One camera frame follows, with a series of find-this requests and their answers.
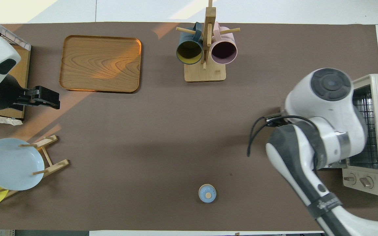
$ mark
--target blue mug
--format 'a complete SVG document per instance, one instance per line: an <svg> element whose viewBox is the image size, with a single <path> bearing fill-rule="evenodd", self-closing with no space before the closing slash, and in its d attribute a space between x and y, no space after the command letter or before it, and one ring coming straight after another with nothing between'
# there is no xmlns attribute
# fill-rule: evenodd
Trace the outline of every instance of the blue mug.
<svg viewBox="0 0 378 236"><path fill-rule="evenodd" d="M186 32L180 33L176 56L182 63L192 65L201 60L203 49L201 29L201 23L196 22L193 28L188 28L188 30L195 31L195 34Z"/></svg>

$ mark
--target pink mug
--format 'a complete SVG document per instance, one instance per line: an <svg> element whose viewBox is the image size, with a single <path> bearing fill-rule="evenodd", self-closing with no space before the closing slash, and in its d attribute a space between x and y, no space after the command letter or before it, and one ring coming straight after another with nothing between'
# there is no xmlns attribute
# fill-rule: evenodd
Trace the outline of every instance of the pink mug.
<svg viewBox="0 0 378 236"><path fill-rule="evenodd" d="M220 27L219 23L215 22L211 39L211 58L216 63L225 65L237 57L237 47L233 33L220 34L223 30L229 30L229 28Z"/></svg>

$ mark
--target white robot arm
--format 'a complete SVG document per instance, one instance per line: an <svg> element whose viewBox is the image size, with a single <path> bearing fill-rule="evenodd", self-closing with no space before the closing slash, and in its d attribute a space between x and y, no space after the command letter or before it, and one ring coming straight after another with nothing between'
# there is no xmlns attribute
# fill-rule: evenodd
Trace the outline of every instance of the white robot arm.
<svg viewBox="0 0 378 236"><path fill-rule="evenodd" d="M10 70L21 60L16 50L0 36L0 109L21 110L23 106L49 106L59 109L59 94L42 86L22 88L9 75Z"/></svg>
<svg viewBox="0 0 378 236"><path fill-rule="evenodd" d="M313 172L364 148L366 126L354 109L352 93L351 79L339 70L324 68L307 75L282 106L291 124L275 129L266 152L328 235L374 236L378 235L378 221L348 213Z"/></svg>

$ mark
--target wooden tray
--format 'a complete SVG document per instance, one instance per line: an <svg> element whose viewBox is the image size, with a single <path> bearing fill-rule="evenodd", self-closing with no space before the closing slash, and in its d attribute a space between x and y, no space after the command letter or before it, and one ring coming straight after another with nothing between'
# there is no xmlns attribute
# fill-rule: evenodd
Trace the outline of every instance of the wooden tray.
<svg viewBox="0 0 378 236"><path fill-rule="evenodd" d="M70 35L63 44L59 84L67 90L134 92L141 42L135 38Z"/></svg>

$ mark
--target table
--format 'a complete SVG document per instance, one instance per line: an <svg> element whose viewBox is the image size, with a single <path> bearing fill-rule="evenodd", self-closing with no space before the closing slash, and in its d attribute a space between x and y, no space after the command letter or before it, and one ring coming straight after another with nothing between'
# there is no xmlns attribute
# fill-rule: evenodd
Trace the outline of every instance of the table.
<svg viewBox="0 0 378 236"><path fill-rule="evenodd" d="M60 93L61 109L27 108L0 139L34 142L56 133L53 161L71 165L0 203L0 228L42 230L320 230L272 167L264 130L246 157L250 126L277 112L309 72L332 67L356 79L378 73L372 25L225 24L240 27L239 54L223 82L187 83L175 56L177 23L6 25L32 45L29 87ZM141 87L133 94L67 91L58 83L72 34L136 37ZM321 171L353 214L378 220L378 196L342 187ZM198 200L205 183L218 192Z"/></svg>

